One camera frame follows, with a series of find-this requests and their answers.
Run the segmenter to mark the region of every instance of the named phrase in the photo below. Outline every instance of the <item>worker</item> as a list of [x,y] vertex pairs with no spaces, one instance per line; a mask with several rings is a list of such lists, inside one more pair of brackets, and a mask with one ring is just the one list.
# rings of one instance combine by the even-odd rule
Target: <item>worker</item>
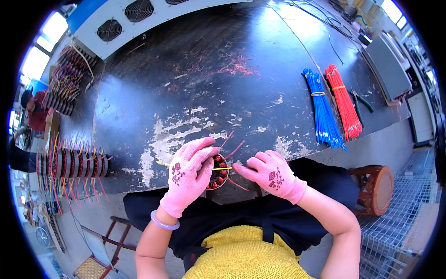
[[23,108],[28,111],[28,125],[31,130],[45,132],[45,125],[50,121],[53,109],[46,108],[42,102],[45,99],[44,91],[37,91],[33,96],[33,90],[25,90],[20,99]]
[[299,255],[333,235],[322,278],[358,278],[361,231],[351,208],[359,187],[347,170],[307,158],[288,163],[258,152],[232,169],[270,195],[218,205],[200,197],[212,173],[215,140],[186,143],[173,156],[169,189],[129,193],[128,219],[143,231],[137,277],[168,278],[167,247],[183,259],[183,278],[309,278]]
[[16,146],[17,138],[26,131],[26,127],[22,126],[13,134],[8,144],[8,164],[13,170],[24,172],[36,171],[36,153],[26,152]]

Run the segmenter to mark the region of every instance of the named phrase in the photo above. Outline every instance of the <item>person's right hand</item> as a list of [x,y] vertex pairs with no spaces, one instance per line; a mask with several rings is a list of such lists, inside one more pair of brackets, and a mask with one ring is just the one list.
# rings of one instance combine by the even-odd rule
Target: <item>person's right hand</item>
[[237,163],[232,164],[232,169],[275,196],[296,204],[305,194],[306,181],[294,176],[285,159],[275,151],[257,152],[246,161],[246,166],[255,171]]

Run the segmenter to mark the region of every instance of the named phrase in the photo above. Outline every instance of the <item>pliers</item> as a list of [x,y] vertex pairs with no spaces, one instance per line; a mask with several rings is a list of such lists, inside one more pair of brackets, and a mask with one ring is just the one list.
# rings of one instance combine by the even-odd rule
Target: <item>pliers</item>
[[362,120],[362,116],[361,116],[361,111],[359,109],[359,102],[358,99],[361,100],[361,102],[364,103],[364,105],[366,105],[368,107],[368,110],[370,112],[375,112],[374,108],[372,107],[372,105],[367,102],[363,97],[359,96],[355,90],[353,90],[353,88],[351,88],[350,94],[353,96],[353,100],[355,101],[355,110],[356,110],[356,114],[358,115],[359,121],[361,122],[362,126],[364,127],[364,122]]

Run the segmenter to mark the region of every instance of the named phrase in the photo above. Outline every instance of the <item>metal wire basket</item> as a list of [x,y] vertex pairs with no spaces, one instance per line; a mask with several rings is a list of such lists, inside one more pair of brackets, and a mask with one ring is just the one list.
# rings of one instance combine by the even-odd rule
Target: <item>metal wire basket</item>
[[427,220],[436,220],[440,188],[434,150],[417,150],[394,179],[393,197],[380,217],[357,216],[361,226],[360,278],[405,278],[422,250]]

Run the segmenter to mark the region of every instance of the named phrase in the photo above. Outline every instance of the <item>worn table surface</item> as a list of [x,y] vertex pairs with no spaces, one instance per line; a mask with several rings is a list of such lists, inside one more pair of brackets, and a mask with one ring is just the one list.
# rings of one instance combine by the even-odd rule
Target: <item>worn table surface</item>
[[267,149],[287,160],[326,149],[316,142],[304,68],[323,72],[337,65],[347,88],[373,105],[373,114],[361,107],[360,137],[409,117],[406,104],[386,105],[358,44],[283,1],[256,0],[224,13],[201,10],[146,35],[98,63],[93,86],[61,120],[62,138],[113,156],[110,176],[102,179],[107,194],[167,187],[167,169],[155,161],[170,162],[196,138],[211,136],[221,145],[232,130],[222,154],[246,141],[233,162]]

